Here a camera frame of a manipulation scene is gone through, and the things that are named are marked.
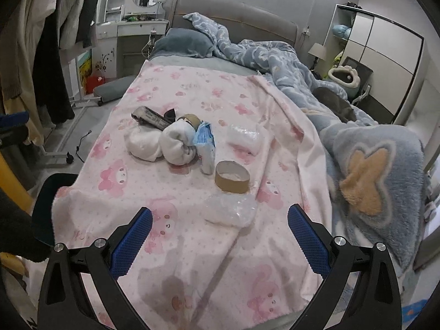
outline cat bed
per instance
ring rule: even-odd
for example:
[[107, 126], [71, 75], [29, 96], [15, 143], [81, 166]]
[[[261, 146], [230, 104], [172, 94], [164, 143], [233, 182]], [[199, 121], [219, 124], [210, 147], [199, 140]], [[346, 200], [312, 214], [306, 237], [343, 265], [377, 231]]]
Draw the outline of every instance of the cat bed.
[[357, 70], [349, 65], [332, 68], [329, 78], [345, 89], [349, 98], [354, 98], [359, 90], [360, 78]]

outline wardrobe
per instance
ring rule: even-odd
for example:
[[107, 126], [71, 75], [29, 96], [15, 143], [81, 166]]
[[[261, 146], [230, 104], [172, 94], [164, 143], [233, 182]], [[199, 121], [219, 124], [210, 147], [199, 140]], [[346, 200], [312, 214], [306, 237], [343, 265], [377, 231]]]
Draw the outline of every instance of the wardrobe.
[[[334, 36], [338, 24], [351, 28], [348, 39]], [[339, 65], [349, 57], [373, 71], [364, 85], [370, 93], [357, 106], [379, 123], [406, 123], [430, 61], [423, 36], [375, 13], [336, 5], [324, 46], [327, 58], [317, 67], [322, 75], [343, 51]]]

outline metal screw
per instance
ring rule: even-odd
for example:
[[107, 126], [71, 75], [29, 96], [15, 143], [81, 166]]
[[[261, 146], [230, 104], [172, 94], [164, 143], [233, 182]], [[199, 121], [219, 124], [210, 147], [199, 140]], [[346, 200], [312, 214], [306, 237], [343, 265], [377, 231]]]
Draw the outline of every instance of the metal screw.
[[54, 247], [55, 252], [61, 252], [63, 249], [64, 249], [64, 244], [62, 244], [62, 243], [55, 244], [55, 247]]
[[386, 247], [385, 247], [385, 244], [383, 244], [383, 243], [378, 243], [378, 244], [376, 244], [376, 247], [380, 250], [380, 251], [384, 251], [384, 250], [386, 250]]
[[94, 245], [97, 248], [103, 248], [103, 246], [106, 245], [106, 240], [104, 238], [99, 238], [95, 241]]
[[336, 237], [334, 239], [334, 242], [338, 245], [338, 246], [343, 246], [346, 242], [344, 237]]

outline blue package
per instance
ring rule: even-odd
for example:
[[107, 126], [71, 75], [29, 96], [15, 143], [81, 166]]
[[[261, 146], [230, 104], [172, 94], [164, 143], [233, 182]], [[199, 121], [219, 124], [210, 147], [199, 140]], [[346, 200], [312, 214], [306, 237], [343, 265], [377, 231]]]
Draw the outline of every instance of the blue package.
[[195, 133], [193, 144], [201, 161], [202, 172], [212, 175], [216, 158], [216, 144], [210, 123], [202, 121]]
[[427, 300], [420, 300], [417, 303], [402, 307], [402, 323], [413, 321], [426, 305]]

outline blue plush toy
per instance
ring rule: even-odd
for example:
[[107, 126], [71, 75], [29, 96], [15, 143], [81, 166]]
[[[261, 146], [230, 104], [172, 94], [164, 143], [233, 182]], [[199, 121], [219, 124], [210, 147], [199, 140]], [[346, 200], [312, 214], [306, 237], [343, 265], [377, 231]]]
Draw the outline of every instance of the blue plush toy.
[[344, 38], [348, 39], [348, 37], [350, 37], [350, 33], [351, 33], [351, 28], [347, 29], [344, 33]]
[[344, 24], [337, 24], [333, 26], [332, 32], [336, 37], [344, 38], [345, 31], [349, 29], [348, 26], [345, 26]]

